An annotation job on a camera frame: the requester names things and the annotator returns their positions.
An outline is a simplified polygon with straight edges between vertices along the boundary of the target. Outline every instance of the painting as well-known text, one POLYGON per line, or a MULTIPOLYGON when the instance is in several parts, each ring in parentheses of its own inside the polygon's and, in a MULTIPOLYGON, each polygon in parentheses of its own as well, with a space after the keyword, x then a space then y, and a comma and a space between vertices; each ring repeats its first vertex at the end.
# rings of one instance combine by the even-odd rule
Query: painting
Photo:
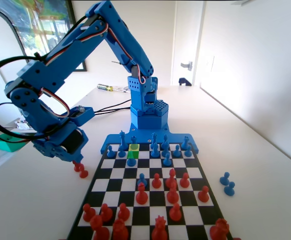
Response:
MULTIPOLYGON (((49 53, 76 22, 68 0, 0 0, 27 56, 49 53)), ((76 71, 87 71, 85 62, 76 71)))

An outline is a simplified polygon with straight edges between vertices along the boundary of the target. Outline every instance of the green square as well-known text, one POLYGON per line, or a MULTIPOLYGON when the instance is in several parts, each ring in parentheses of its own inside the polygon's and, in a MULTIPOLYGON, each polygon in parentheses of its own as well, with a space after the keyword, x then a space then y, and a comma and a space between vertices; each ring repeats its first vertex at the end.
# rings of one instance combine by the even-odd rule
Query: green square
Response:
POLYGON ((139 151, 128 151, 127 159, 138 159, 139 158, 139 151))
POLYGON ((139 152, 139 149, 140 149, 140 144, 130 144, 129 145, 130 152, 139 152))

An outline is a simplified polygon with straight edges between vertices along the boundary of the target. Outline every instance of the white table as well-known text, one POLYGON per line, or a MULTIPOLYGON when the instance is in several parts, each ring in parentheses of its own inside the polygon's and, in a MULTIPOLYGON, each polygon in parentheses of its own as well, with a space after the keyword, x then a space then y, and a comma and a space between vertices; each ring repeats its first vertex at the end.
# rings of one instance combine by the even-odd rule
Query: white table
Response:
MULTIPOLYGON (((99 110, 130 98, 94 89, 79 102, 99 110)), ((199 160, 233 237, 291 239, 291 160, 197 87, 158 90, 169 104, 172 133, 190 133, 199 160), (230 172, 235 195, 219 178, 230 172)), ((108 134, 128 132, 130 112, 96 116, 82 129, 89 142, 82 160, 89 176, 73 164, 41 155, 29 143, 0 167, 0 240, 65 239, 101 158, 108 134)))

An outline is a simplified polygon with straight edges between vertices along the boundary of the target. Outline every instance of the chessboard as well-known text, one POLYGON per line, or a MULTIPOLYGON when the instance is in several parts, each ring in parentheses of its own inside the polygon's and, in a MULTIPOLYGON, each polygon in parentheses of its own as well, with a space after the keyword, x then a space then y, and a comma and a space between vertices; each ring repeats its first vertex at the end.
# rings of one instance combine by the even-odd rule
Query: chessboard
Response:
MULTIPOLYGON (((185 151, 181 151, 180 157, 174 157, 173 151, 176 149, 176 145, 181 147, 181 143, 170 143, 172 165, 166 167, 163 164, 164 157, 161 155, 161 147, 160 156, 153 158, 150 143, 140 143, 135 166, 128 166, 128 152, 126 151, 125 157, 119 157, 119 144, 110 145, 115 151, 115 156, 108 157, 107 151, 102 155, 68 235, 68 240, 93 239, 95 232, 90 223, 83 219, 83 205, 87 203, 95 209, 96 214, 101 213, 101 206, 104 203, 112 209, 112 218, 103 223, 103 226, 109 229, 110 238, 112 238, 113 223, 118 218, 119 205, 125 203, 130 211, 129 218, 124 222, 129 233, 129 240, 150 240, 158 216, 163 216, 166 220, 165 229, 168 240, 211 239, 210 228, 216 224, 217 219, 223 219, 223 215, 194 151, 190 157, 185 156, 185 151), (179 221, 173 221, 169 217, 169 210, 173 205, 167 201, 169 189, 165 185, 165 180, 170 177, 171 168, 175 170, 176 190, 179 194, 178 204, 182 214, 179 221), (141 173, 144 174, 147 181, 145 192, 148 195, 148 200, 143 205, 136 201, 137 181, 141 173), (162 182, 160 188, 152 186, 156 173, 159 174, 162 182), (190 185, 187 188, 180 186, 180 179, 184 173, 189 175, 190 185), (208 202, 201 202, 198 199, 198 192, 202 190, 203 186, 209 188, 208 202)), ((227 234, 227 239, 233 239, 230 232, 227 234)))

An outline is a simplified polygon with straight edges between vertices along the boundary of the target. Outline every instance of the blue pawn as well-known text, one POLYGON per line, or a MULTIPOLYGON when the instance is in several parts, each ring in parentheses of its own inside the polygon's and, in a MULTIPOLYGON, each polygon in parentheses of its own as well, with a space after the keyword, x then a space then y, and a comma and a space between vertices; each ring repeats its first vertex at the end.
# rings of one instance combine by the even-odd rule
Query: blue pawn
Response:
POLYGON ((134 159, 134 158, 129 158, 127 161, 126 161, 126 164, 129 166, 129 167, 133 167, 134 165, 136 165, 137 161, 134 159))
POLYGON ((229 179, 228 177, 230 176, 230 173, 227 171, 224 173, 224 176, 220 177, 220 183, 222 183, 225 186, 228 186, 229 184, 229 179))
POLYGON ((107 157, 108 158, 113 158, 115 155, 116 155, 116 153, 114 152, 114 151, 112 151, 112 146, 110 145, 110 146, 108 146, 108 148, 107 148, 109 151, 107 152, 107 157))
POLYGON ((172 161, 170 160, 170 152, 167 152, 165 155, 165 159, 163 160, 163 165, 166 167, 170 167, 172 164, 172 161))
POLYGON ((184 137, 184 141, 181 144, 181 149, 182 150, 187 150, 188 149, 188 142, 189 142, 189 138, 187 136, 184 137))
POLYGON ((176 145, 175 146, 175 150, 173 151, 173 156, 176 157, 176 158, 181 156, 181 152, 179 151, 179 149, 180 149, 180 146, 176 145))
POLYGON ((153 158, 158 158, 160 156, 160 152, 158 151, 158 144, 155 142, 153 145, 153 151, 151 152, 151 156, 153 158))
POLYGON ((229 186, 224 187, 225 194, 228 196, 233 196, 235 194, 234 187, 235 187, 235 183, 233 181, 231 181, 229 183, 229 186))
POLYGON ((143 173, 140 173, 140 179, 137 181, 137 185, 139 186, 140 183, 144 184, 144 187, 147 187, 147 180, 145 180, 145 175, 143 173))
POLYGON ((124 147, 123 147, 123 145, 121 145, 120 147, 119 147, 119 153, 117 154, 120 158, 123 158, 125 155, 126 155, 126 152, 124 151, 124 147))
POLYGON ((187 146, 187 150, 184 152, 184 155, 186 157, 191 157, 192 156, 192 151, 191 151, 191 146, 187 146))

